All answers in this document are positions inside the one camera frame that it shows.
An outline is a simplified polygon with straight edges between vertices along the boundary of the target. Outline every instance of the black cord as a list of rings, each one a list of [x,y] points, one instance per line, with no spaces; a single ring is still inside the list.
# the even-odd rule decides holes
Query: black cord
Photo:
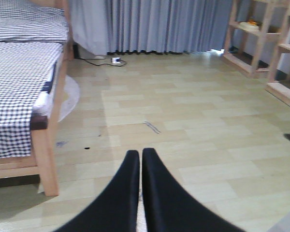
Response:
[[[114,67],[123,67],[123,66],[125,66],[127,64],[127,62],[124,61],[124,60],[122,60],[122,59],[119,59],[118,60],[118,61],[124,62],[124,64],[122,64],[122,65],[114,65],[114,64],[108,64],[108,63],[104,63],[104,64],[94,64],[94,63],[91,63],[91,62],[88,61],[88,60],[92,60],[92,59],[83,59],[83,58],[78,58],[78,59],[81,59],[81,60],[83,60],[83,61],[85,61],[85,62],[87,62],[89,64],[94,65],[94,66],[108,65],[108,66],[114,66]]]

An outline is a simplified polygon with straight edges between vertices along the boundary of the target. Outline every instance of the curtain fold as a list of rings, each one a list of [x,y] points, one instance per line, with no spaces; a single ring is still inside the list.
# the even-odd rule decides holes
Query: curtain fold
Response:
[[[96,55],[220,50],[232,4],[232,0],[70,2],[74,39]]]

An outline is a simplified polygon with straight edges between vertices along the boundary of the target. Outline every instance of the item on shelf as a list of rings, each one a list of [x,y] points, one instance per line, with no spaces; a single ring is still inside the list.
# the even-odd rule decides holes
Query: item on shelf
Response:
[[[257,26],[257,24],[252,24],[250,22],[240,22],[239,26],[244,29],[244,30],[248,30],[248,31],[258,31],[259,30],[259,26]]]

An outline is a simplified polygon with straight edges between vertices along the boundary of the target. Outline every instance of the laminate floor tile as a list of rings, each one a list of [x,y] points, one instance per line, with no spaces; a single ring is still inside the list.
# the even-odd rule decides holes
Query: laminate floor tile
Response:
[[[81,96],[59,123],[60,195],[45,197],[37,183],[0,188],[0,232],[54,230],[103,191],[127,150],[144,147],[247,232],[266,232],[290,211],[290,108],[264,90],[266,79],[248,79],[214,53],[123,60],[69,63]]]

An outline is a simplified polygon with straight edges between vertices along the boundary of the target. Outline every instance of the black object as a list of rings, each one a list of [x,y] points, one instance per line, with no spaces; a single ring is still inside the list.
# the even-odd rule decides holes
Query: black object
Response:
[[[130,150],[104,191],[55,232],[135,232],[139,177],[139,153]]]
[[[75,59],[79,59],[80,58],[79,51],[78,51],[78,44],[77,43],[73,44],[73,54],[74,54],[74,58]]]
[[[244,232],[189,195],[153,148],[143,150],[142,165],[148,232]]]

